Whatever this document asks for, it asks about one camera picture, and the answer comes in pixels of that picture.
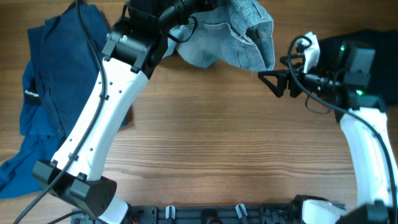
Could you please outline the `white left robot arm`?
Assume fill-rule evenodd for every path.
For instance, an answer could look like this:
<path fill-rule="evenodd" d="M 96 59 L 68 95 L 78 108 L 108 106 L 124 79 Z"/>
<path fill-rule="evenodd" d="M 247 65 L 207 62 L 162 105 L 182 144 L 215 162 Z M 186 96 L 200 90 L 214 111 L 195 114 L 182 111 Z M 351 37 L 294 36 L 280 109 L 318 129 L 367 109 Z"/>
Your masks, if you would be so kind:
<path fill-rule="evenodd" d="M 39 160 L 33 176 L 44 192 L 76 206 L 102 223 L 131 223 L 128 203 L 115 181 L 103 176 L 110 145 L 133 101 L 167 51 L 170 30 L 216 1 L 127 2 L 98 60 L 98 83 L 68 139 L 51 160 Z"/>

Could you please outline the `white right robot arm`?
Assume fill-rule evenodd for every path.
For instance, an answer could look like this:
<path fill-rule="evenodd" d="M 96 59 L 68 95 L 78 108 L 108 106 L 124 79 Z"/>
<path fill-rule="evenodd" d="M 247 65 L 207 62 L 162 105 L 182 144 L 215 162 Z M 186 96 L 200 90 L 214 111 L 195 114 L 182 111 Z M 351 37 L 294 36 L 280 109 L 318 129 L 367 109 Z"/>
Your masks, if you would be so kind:
<path fill-rule="evenodd" d="M 308 198 L 300 204 L 304 223 L 397 223 L 397 164 L 387 133 L 382 97 L 368 91 L 376 51 L 345 42 L 330 72 L 316 68 L 316 39 L 300 35 L 281 59 L 287 69 L 278 76 L 277 92 L 305 93 L 335 114 L 347 140 L 357 187 L 357 207 L 345 211 L 332 203 Z"/>

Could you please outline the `light blue denim shorts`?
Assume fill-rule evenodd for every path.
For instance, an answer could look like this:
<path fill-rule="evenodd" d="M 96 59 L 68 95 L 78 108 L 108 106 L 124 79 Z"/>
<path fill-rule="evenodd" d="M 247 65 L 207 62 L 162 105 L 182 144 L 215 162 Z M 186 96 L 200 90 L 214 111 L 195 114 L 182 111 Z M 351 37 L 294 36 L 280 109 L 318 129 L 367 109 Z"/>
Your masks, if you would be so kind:
<path fill-rule="evenodd" d="M 190 40 L 168 40 L 165 57 L 178 53 L 184 61 L 207 68 L 217 60 L 254 72 L 274 69 L 274 20 L 257 0 L 219 1 L 213 11 L 198 12 L 198 21 L 176 26 L 170 34 Z"/>

